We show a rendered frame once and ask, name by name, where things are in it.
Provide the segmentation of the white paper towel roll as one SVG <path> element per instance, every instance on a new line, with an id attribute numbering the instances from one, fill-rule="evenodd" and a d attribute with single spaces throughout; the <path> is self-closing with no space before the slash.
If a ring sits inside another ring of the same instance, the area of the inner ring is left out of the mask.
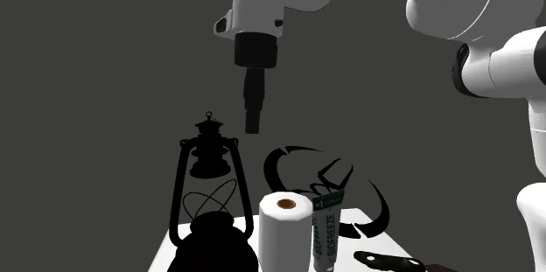
<path id="1" fill-rule="evenodd" d="M 308 272 L 312 203 L 294 192 L 265 195 L 259 204 L 258 251 L 262 272 Z"/>

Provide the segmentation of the white and green tube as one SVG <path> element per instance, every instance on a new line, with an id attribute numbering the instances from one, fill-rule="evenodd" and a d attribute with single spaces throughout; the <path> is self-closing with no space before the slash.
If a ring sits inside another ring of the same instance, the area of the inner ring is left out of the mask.
<path id="1" fill-rule="evenodd" d="M 344 190 L 312 199 L 313 267 L 316 272 L 333 272 L 338 254 L 340 213 Z"/>

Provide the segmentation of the black openwork bowl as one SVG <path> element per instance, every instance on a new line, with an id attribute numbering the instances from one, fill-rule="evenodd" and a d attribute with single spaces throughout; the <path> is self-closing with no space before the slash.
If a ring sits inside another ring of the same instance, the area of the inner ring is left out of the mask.
<path id="1" fill-rule="evenodd" d="M 268 156 L 266 156 L 263 163 L 263 176 L 272 192 L 295 192 L 297 194 L 308 195 L 311 194 L 313 197 L 321 195 L 321 192 L 318 190 L 318 187 L 322 187 L 327 190 L 329 193 L 333 191 L 344 190 L 347 186 L 350 177 L 354 173 L 354 167 L 351 166 L 348 173 L 341 180 L 340 183 L 336 184 L 329 180 L 326 177 L 326 173 L 331 170 L 331 168 L 340 161 L 340 158 L 335 158 L 329 164 L 325 165 L 322 169 L 317 171 L 318 182 L 311 182 L 305 188 L 292 188 L 288 189 L 285 185 L 278 170 L 278 163 L 282 157 L 289 156 L 295 151 L 314 151 L 321 152 L 321 150 L 316 150 L 310 147 L 304 146 L 285 146 L 284 148 L 276 148 L 271 151 Z M 374 238 L 383 234 L 390 222 L 390 210 L 389 205 L 386 199 L 382 196 L 380 190 L 375 186 L 372 181 L 369 183 L 373 186 L 379 200 L 381 203 L 381 211 L 378 217 L 368 223 L 345 223 L 340 222 L 339 224 L 339 236 L 348 239 L 358 240 L 361 237 L 361 234 L 364 234 L 366 238 Z"/>

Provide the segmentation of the white table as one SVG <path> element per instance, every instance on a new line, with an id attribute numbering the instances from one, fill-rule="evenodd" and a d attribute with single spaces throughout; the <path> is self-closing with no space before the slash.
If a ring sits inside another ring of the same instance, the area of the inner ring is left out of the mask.
<path id="1" fill-rule="evenodd" d="M 248 239 L 248 244 L 253 248 L 257 255 L 258 250 L 258 228 L 259 216 L 254 215 L 254 231 Z M 359 208 L 342 209 L 340 220 L 346 223 L 368 223 L 371 219 Z M 244 216 L 234 218 L 234 226 L 242 231 L 245 229 Z M 190 223 L 179 224 L 178 233 L 181 239 L 185 238 L 189 233 Z M 359 239 L 349 239 L 339 237 L 338 256 L 335 262 L 334 272 L 386 272 L 376 269 L 370 269 L 368 266 L 354 259 L 355 251 L 368 251 L 375 254 L 393 255 L 400 257 L 413 257 L 409 255 L 401 246 L 397 244 L 386 233 L 382 233 L 373 238 L 367 238 L 364 234 L 357 230 L 361 237 Z M 172 244 L 169 238 L 169 232 L 164 237 L 155 258 L 150 265 L 148 272 L 167 272 L 172 260 L 175 257 L 177 248 Z"/>

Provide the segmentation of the black oil lantern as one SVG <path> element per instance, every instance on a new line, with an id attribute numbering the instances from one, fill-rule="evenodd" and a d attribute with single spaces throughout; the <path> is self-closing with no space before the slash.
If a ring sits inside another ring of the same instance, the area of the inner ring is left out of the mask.
<path id="1" fill-rule="evenodd" d="M 250 203 L 239 141 L 220 133 L 222 123 L 206 112 L 206 120 L 197 123 L 196 137 L 180 141 L 180 154 L 176 172 L 168 236 L 175 246 L 175 257 L 167 272 L 258 272 L 259 261 L 249 239 L 254 232 L 254 215 Z M 186 208 L 183 193 L 185 178 L 214 179 L 233 172 L 230 181 L 240 193 L 245 227 L 235 226 L 235 217 L 226 208 L 191 216 L 190 233 L 179 236 L 180 211 Z"/>

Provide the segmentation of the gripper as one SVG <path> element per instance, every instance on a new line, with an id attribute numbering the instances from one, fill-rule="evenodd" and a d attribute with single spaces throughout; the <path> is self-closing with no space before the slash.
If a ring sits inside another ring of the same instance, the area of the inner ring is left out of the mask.
<path id="1" fill-rule="evenodd" d="M 277 37 L 262 32 L 240 32 L 234 38 L 234 63 L 248 68 L 243 98 L 246 111 L 245 132 L 258 134 L 265 98 L 265 72 L 277 65 Z"/>

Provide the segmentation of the black tool with white spots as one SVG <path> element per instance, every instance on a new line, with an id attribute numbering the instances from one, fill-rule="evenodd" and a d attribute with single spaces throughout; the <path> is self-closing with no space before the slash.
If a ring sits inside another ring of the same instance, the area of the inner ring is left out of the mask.
<path id="1" fill-rule="evenodd" d="M 427 272 L 425 265 L 412 257 L 355 251 L 353 258 L 370 269 L 390 272 Z"/>

